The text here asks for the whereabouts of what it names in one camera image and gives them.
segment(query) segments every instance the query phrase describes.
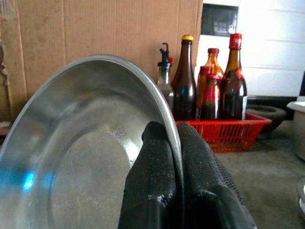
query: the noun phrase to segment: yellow bottle cap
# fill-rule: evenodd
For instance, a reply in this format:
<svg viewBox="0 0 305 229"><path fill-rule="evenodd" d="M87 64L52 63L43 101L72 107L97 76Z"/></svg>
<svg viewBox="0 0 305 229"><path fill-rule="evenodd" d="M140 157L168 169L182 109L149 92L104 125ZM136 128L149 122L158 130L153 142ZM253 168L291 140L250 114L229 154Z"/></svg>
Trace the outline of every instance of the yellow bottle cap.
<svg viewBox="0 0 305 229"><path fill-rule="evenodd" d="M182 36L181 40L192 41L192 40L194 40L194 37L191 34L185 34Z"/></svg>

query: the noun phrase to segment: red plastic basket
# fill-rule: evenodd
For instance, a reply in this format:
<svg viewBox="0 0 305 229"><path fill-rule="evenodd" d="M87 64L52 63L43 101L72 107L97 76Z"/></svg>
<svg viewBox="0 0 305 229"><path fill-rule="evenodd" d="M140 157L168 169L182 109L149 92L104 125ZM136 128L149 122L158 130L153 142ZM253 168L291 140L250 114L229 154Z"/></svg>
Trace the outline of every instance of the red plastic basket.
<svg viewBox="0 0 305 229"><path fill-rule="evenodd" d="M245 120L185 121L195 127L214 152L247 151L271 120L246 113Z"/></svg>

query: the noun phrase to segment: concrete floor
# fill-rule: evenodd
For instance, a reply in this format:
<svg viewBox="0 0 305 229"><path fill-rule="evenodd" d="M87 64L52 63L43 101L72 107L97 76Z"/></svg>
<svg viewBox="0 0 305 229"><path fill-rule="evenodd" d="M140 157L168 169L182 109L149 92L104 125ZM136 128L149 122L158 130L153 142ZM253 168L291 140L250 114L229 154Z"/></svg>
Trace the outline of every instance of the concrete floor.
<svg viewBox="0 0 305 229"><path fill-rule="evenodd" d="M303 229L296 186L305 162L293 153L292 122L260 135L248 152L217 153L233 176L259 229Z"/></svg>

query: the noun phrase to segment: red bottle cap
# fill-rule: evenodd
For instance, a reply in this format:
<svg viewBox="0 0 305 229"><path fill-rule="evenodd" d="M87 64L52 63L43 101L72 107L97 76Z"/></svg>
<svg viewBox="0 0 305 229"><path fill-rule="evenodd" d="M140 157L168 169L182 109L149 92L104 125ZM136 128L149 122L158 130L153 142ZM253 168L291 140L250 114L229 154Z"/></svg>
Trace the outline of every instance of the red bottle cap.
<svg viewBox="0 0 305 229"><path fill-rule="evenodd" d="M208 49L208 53L218 54L219 53L219 49L217 49L217 48L209 48Z"/></svg>
<svg viewBox="0 0 305 229"><path fill-rule="evenodd" d="M242 35L240 33L234 33L230 35L230 49L239 50L242 48Z"/></svg>
<svg viewBox="0 0 305 229"><path fill-rule="evenodd" d="M208 74L211 73L211 71L212 71L212 67L211 66L201 66L199 74L201 74L201 75L208 75Z"/></svg>
<svg viewBox="0 0 305 229"><path fill-rule="evenodd" d="M210 73L206 76L207 80L219 80L220 76L217 73Z"/></svg>

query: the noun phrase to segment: white container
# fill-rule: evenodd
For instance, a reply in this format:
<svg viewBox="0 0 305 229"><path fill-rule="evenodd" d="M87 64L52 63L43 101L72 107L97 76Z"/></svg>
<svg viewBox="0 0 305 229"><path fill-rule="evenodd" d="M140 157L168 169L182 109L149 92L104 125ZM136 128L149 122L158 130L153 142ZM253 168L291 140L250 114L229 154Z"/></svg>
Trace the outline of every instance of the white container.
<svg viewBox="0 0 305 229"><path fill-rule="evenodd" d="M287 107L295 111L293 122L295 154L305 160L305 102L290 102Z"/></svg>

